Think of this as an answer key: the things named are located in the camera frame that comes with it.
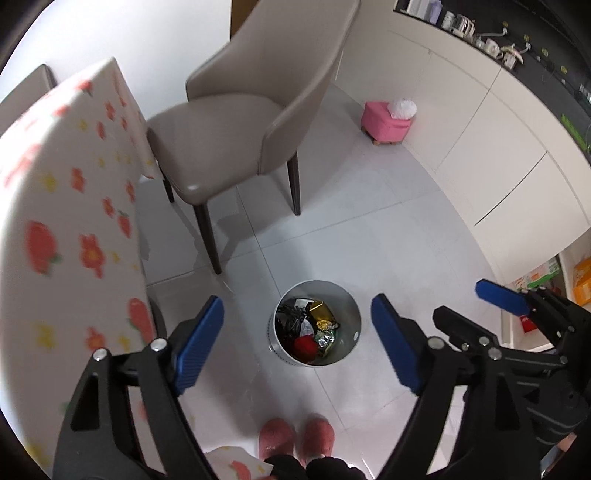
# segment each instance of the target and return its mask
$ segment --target dark wooden chair leg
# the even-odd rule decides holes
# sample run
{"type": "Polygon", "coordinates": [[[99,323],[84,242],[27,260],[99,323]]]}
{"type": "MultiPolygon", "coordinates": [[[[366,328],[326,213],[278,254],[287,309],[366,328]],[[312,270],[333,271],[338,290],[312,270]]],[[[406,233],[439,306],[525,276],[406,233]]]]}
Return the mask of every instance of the dark wooden chair leg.
{"type": "Polygon", "coordinates": [[[170,182],[168,181],[168,178],[164,177],[164,190],[166,190],[166,195],[168,196],[168,201],[170,203],[174,203],[174,194],[173,194],[173,188],[170,184],[170,182]]]}
{"type": "Polygon", "coordinates": [[[195,217],[197,218],[197,224],[199,225],[199,231],[205,244],[205,250],[209,255],[209,260],[212,263],[213,271],[216,274],[222,273],[222,266],[220,265],[220,259],[217,255],[216,240],[213,237],[212,221],[209,218],[209,209],[207,203],[201,205],[193,205],[195,210],[195,217]]]}
{"type": "Polygon", "coordinates": [[[294,213],[297,216],[300,216],[300,169],[297,164],[297,152],[295,152],[295,155],[287,162],[287,173],[290,176],[291,201],[293,202],[294,213]]]}

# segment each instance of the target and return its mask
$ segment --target pink stool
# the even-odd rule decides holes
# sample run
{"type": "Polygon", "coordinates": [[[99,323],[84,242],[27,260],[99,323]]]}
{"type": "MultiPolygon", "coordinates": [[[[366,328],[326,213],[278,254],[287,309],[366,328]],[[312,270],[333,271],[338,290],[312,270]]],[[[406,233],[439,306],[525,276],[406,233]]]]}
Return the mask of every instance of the pink stool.
{"type": "Polygon", "coordinates": [[[404,140],[412,120],[392,118],[388,102],[366,102],[361,117],[361,130],[372,137],[374,145],[382,142],[395,144],[404,140]]]}

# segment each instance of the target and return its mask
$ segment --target pink slippers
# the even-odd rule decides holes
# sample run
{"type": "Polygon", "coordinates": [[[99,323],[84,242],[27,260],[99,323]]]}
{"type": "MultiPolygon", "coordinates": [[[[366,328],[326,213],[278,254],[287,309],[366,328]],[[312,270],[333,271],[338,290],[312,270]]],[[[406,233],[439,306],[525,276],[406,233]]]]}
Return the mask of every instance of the pink slippers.
{"type": "MultiPolygon", "coordinates": [[[[266,460],[274,455],[293,455],[296,434],[283,419],[272,419],[259,433],[259,458],[266,460]]],[[[312,419],[306,424],[300,451],[300,462],[306,465],[315,458],[332,455],[335,431],[328,420],[312,419]]]]}
{"type": "Polygon", "coordinates": [[[325,419],[312,419],[306,424],[300,462],[307,465],[315,458],[329,457],[335,445],[335,430],[325,419]]]}
{"type": "Polygon", "coordinates": [[[259,433],[260,460],[274,455],[293,455],[295,439],[295,432],[285,420],[269,420],[259,433]]]}

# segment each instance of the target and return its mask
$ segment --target white fluffy item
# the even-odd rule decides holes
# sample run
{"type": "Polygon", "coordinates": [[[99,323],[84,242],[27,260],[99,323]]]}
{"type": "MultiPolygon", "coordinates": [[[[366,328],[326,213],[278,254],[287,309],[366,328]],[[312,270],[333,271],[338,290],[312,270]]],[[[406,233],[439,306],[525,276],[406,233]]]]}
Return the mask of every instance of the white fluffy item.
{"type": "Polygon", "coordinates": [[[388,111],[392,118],[399,120],[410,120],[417,114],[417,105],[412,100],[403,98],[388,104],[388,111]]]}

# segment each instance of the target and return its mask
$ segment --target black pants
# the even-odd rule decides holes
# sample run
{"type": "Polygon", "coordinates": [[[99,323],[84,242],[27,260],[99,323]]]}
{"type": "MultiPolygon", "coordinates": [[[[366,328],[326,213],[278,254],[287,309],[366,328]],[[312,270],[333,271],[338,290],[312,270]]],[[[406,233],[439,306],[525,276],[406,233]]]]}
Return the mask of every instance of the black pants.
{"type": "Polygon", "coordinates": [[[355,467],[348,467],[339,458],[318,458],[304,469],[291,455],[275,455],[265,463],[273,465],[271,475],[277,480],[365,480],[365,475],[355,467]]]}

